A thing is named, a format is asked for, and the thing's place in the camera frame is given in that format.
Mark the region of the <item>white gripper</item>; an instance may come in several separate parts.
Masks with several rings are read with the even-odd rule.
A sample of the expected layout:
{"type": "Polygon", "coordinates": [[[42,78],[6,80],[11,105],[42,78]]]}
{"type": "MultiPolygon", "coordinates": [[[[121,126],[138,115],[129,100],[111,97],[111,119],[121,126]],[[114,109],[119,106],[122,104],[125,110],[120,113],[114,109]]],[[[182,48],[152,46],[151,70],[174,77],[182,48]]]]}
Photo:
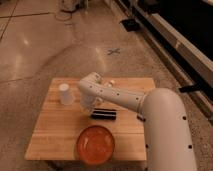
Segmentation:
{"type": "Polygon", "coordinates": [[[81,107],[88,112],[94,110],[96,106],[99,106],[103,103],[103,100],[100,97],[94,97],[89,95],[82,95],[80,100],[81,107]]]}

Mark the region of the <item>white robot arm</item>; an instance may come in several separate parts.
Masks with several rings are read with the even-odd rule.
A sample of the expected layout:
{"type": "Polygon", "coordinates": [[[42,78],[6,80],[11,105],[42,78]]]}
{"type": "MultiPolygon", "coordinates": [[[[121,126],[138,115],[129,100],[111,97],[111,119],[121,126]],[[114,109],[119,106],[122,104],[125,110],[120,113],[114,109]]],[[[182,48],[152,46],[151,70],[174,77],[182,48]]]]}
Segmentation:
{"type": "Polygon", "coordinates": [[[144,91],[109,87],[92,72],[78,82],[81,105],[90,109],[96,97],[140,114],[148,171],[198,171],[187,112],[182,99],[168,88],[144,91]]]}

